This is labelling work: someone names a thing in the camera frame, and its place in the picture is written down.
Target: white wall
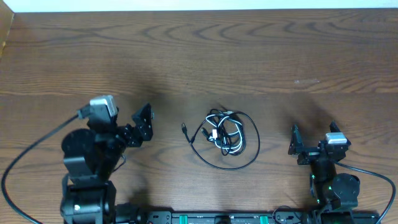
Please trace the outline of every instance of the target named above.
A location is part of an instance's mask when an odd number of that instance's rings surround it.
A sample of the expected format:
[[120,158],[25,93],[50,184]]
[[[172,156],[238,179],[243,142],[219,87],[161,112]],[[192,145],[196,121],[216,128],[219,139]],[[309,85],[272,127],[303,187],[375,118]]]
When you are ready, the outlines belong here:
[[398,0],[4,0],[14,12],[398,7]]

